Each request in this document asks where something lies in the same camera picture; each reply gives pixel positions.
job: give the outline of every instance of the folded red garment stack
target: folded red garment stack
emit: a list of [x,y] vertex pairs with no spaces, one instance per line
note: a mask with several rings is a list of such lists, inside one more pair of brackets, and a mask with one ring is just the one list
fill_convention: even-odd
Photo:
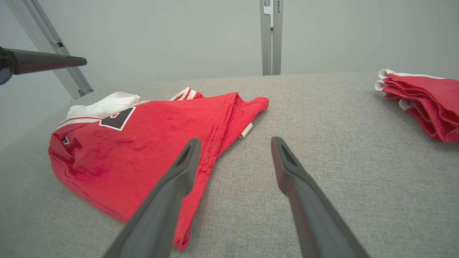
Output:
[[182,202],[174,245],[183,251],[191,220],[217,158],[252,128],[268,99],[237,93],[204,98],[186,88],[171,101],[139,101],[123,92],[90,106],[73,106],[51,136],[56,177],[75,194],[128,222],[191,138],[202,152],[193,190]]
[[424,74],[379,71],[375,89],[419,120],[436,140],[459,142],[459,81]]

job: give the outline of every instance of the vertical metal post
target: vertical metal post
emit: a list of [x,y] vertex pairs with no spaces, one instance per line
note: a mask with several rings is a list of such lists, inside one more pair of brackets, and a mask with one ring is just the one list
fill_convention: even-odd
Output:
[[[54,52],[56,54],[70,56],[69,51],[65,47],[62,40],[59,38],[57,31],[52,26],[51,22],[45,14],[45,11],[38,3],[38,0],[23,0],[23,3],[32,15],[34,21],[37,23],[43,35],[46,37],[46,39],[48,39],[48,42],[53,47]],[[78,86],[78,93],[80,96],[84,96],[85,94],[93,91],[78,67],[69,67],[67,68],[67,71]]]
[[284,0],[274,0],[273,26],[273,75],[280,74],[280,60],[282,56],[282,19]]
[[260,0],[260,26],[261,26],[261,53],[263,75],[271,75],[271,15],[267,14],[265,7],[270,5],[270,0]]

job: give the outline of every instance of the gray fabric tablecloth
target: gray fabric tablecloth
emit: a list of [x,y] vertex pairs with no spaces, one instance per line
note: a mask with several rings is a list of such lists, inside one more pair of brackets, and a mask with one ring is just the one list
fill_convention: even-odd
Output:
[[[216,162],[191,241],[171,257],[300,257],[270,137],[282,137],[372,257],[459,257],[459,145],[429,138],[374,73],[161,82],[115,91],[169,100],[185,87],[214,96],[268,97],[269,108]],[[123,224],[54,176],[47,148],[68,108],[0,153],[0,256],[101,257]]]

